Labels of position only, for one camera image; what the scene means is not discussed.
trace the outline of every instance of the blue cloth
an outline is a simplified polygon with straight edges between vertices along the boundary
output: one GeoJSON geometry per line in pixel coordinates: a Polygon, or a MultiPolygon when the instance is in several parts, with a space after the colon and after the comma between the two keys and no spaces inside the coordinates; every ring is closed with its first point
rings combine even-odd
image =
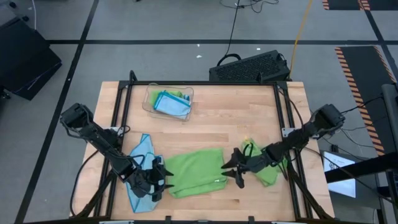
{"type": "Polygon", "coordinates": [[[157,96],[154,109],[179,119],[186,119],[191,111],[191,105],[186,99],[162,91],[157,96]]]}
{"type": "MultiPolygon", "coordinates": [[[[154,147],[152,145],[152,141],[150,139],[149,134],[143,134],[141,136],[141,141],[140,144],[138,144],[130,153],[130,156],[136,156],[136,155],[145,155],[145,158],[142,157],[137,157],[134,158],[134,160],[137,163],[141,163],[142,160],[144,162],[142,163],[142,169],[151,169],[152,168],[152,161],[156,157],[160,157],[162,159],[161,164],[164,163],[163,157],[162,156],[155,156],[154,154],[154,147]]],[[[164,180],[160,180],[159,184],[162,185],[164,184],[164,180]]],[[[140,212],[150,212],[153,211],[157,205],[157,202],[152,201],[152,196],[150,195],[145,195],[142,198],[137,197],[131,190],[131,186],[129,183],[126,183],[127,187],[127,194],[130,199],[130,204],[132,211],[134,213],[140,213],[140,212]]],[[[154,186],[151,186],[150,193],[154,192],[154,186]]]]}

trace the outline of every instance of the light blue towel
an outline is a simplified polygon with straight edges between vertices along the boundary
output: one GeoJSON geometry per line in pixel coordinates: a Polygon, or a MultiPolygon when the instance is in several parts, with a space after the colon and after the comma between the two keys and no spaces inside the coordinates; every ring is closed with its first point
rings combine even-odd
{"type": "MultiPolygon", "coordinates": [[[[152,168],[152,161],[156,157],[160,157],[162,159],[161,164],[164,163],[162,156],[154,155],[154,147],[152,145],[152,141],[150,139],[149,134],[143,134],[141,136],[140,144],[138,144],[131,151],[130,156],[136,156],[136,155],[145,155],[144,162],[142,163],[142,169],[144,169],[144,170],[152,168]]],[[[143,160],[143,158],[137,157],[137,158],[134,158],[134,160],[139,164],[143,160]]],[[[164,180],[159,181],[159,185],[162,185],[162,184],[164,184],[164,180]]],[[[152,201],[152,196],[145,195],[144,197],[139,198],[132,192],[129,183],[126,183],[126,186],[127,186],[127,194],[130,199],[131,208],[134,213],[150,212],[155,209],[157,202],[152,201]]],[[[152,185],[150,188],[150,193],[153,193],[153,192],[154,192],[154,186],[152,185]]]]}
{"type": "Polygon", "coordinates": [[[191,111],[191,105],[186,99],[162,91],[156,99],[154,109],[179,119],[186,119],[191,111]]]}

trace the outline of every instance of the gray floor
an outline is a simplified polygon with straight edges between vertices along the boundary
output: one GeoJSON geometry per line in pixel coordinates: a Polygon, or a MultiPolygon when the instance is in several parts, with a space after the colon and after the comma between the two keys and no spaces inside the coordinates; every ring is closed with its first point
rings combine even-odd
{"type": "MultiPolygon", "coordinates": [[[[30,1],[16,1],[18,13],[33,18],[30,1]]],[[[93,0],[37,0],[37,30],[51,40],[80,39],[93,0]]],[[[224,0],[233,5],[234,1],[224,0]]],[[[280,0],[265,4],[260,14],[239,10],[234,39],[294,40],[306,1],[280,0]]],[[[372,12],[383,37],[398,40],[396,12],[372,12]]],[[[218,1],[100,0],[88,39],[164,40],[228,39],[234,10],[218,1]]],[[[302,34],[305,40],[376,40],[363,11],[326,11],[314,1],[302,34]]],[[[334,45],[299,45],[292,78],[303,81],[311,109],[333,103],[341,110],[355,105],[337,60],[334,45]]],[[[0,222],[12,223],[41,150],[58,102],[76,45],[52,45],[63,66],[32,100],[17,96],[0,108],[0,222]]],[[[85,45],[70,86],[64,109],[75,102],[94,111],[103,81],[125,80],[133,69],[139,80],[207,80],[226,52],[227,45],[85,45]]],[[[269,50],[283,53],[290,63],[293,45],[232,45],[230,52],[249,57],[269,50]]],[[[398,60],[398,46],[390,45],[398,60]]],[[[346,128],[363,126],[359,111],[347,114],[346,128]]],[[[371,145],[364,129],[350,133],[362,144],[371,145]]],[[[343,149],[363,157],[375,157],[374,149],[359,147],[342,133],[330,139],[343,149]]],[[[319,141],[320,148],[330,145],[319,141]]],[[[82,162],[84,142],[68,138],[57,126],[43,171],[37,183],[25,222],[67,218],[68,201],[76,172],[82,162]]],[[[332,198],[336,217],[373,223],[373,209],[343,204],[332,198]]]]}

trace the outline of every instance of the plastic container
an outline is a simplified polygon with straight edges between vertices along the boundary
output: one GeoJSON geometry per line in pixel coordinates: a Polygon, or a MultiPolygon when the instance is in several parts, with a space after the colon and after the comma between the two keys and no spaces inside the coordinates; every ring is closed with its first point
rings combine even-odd
{"type": "Polygon", "coordinates": [[[155,100],[156,92],[161,92],[166,90],[167,92],[171,91],[179,91],[183,95],[187,95],[189,97],[189,104],[191,105],[191,110],[192,111],[192,102],[193,102],[193,88],[191,87],[185,87],[185,88],[179,88],[179,87],[171,87],[171,86],[161,86],[156,83],[150,83],[147,87],[144,101],[142,102],[142,109],[148,111],[149,116],[153,118],[162,118],[162,119],[173,119],[176,121],[188,121],[190,117],[190,112],[187,114],[165,114],[160,111],[157,111],[154,109],[153,102],[155,100]]]}

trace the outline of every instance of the wooden table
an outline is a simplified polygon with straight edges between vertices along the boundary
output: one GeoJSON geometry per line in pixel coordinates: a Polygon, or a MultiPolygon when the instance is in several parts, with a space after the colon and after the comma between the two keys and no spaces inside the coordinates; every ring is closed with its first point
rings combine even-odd
{"type": "MultiPolygon", "coordinates": [[[[253,138],[260,146],[281,140],[271,86],[194,85],[192,115],[187,122],[150,117],[142,109],[146,87],[137,85],[132,88],[127,117],[127,125],[131,127],[131,131],[124,138],[125,154],[129,154],[139,143],[142,133],[151,135],[155,153],[163,155],[165,159],[206,147],[223,147],[224,161],[228,161],[233,148],[239,147],[246,137],[253,138]]],[[[304,122],[308,121],[310,110],[303,83],[290,82],[288,87],[290,99],[296,104],[304,122]]],[[[95,122],[102,127],[109,127],[111,124],[117,88],[118,82],[102,84],[94,117],[95,122]]],[[[282,96],[280,98],[287,125],[284,100],[282,96]]],[[[119,122],[123,101],[119,110],[119,122]]],[[[294,119],[296,127],[300,127],[295,112],[294,119]]],[[[310,140],[308,147],[318,151],[315,140],[310,140]]],[[[84,160],[94,151],[94,147],[88,144],[84,160]]],[[[334,217],[320,156],[303,150],[302,159],[309,191],[325,211],[334,217]]],[[[103,161],[104,157],[97,154],[82,170],[73,201],[76,212],[86,205],[98,188],[103,161]]],[[[283,175],[280,174],[276,184],[270,187],[264,187],[251,173],[245,174],[244,179],[244,189],[240,189],[233,179],[229,179],[223,190],[180,199],[173,198],[166,190],[156,209],[148,213],[132,212],[126,185],[118,180],[112,219],[164,220],[165,216],[170,215],[173,220],[245,221],[248,216],[254,216],[256,221],[295,220],[289,183],[283,175]]],[[[297,193],[300,211],[305,217],[302,194],[298,188],[297,193]]],[[[103,197],[102,214],[107,200],[108,192],[103,197]]]]}

